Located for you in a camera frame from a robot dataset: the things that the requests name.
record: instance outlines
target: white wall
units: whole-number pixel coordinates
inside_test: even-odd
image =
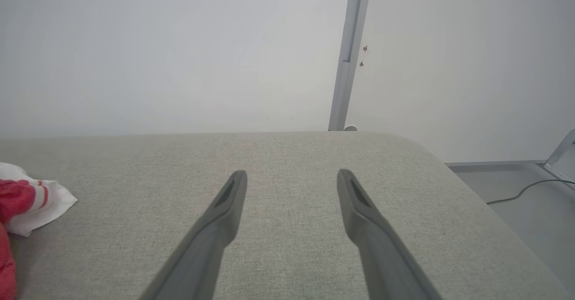
[[[369,0],[346,124],[445,162],[547,159],[575,128],[575,0]]]
[[[347,0],[0,0],[0,138],[326,130]]]

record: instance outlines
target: red fabric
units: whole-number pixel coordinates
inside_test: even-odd
[[[30,209],[34,199],[35,188],[28,181],[0,179],[0,300],[16,298],[16,265],[4,224]]]

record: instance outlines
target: wire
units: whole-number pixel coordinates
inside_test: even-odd
[[[541,181],[537,181],[537,182],[535,182],[535,183],[531,183],[530,185],[526,186],[525,188],[523,188],[523,190],[521,190],[521,192],[519,192],[518,195],[514,196],[513,198],[490,201],[490,202],[487,202],[487,204],[493,204],[493,203],[496,203],[496,202],[503,202],[503,201],[509,201],[509,200],[517,199],[517,198],[519,198],[519,197],[523,194],[523,192],[525,192],[525,190],[527,190],[528,188],[530,188],[530,187],[532,187],[532,186],[534,186],[534,185],[536,185],[536,184],[543,183],[543,182],[549,182],[549,181],[558,181],[558,182],[563,182],[563,183],[572,183],[572,184],[575,184],[575,182],[573,182],[573,181],[566,181],[566,180],[557,180],[557,179],[541,180]]]

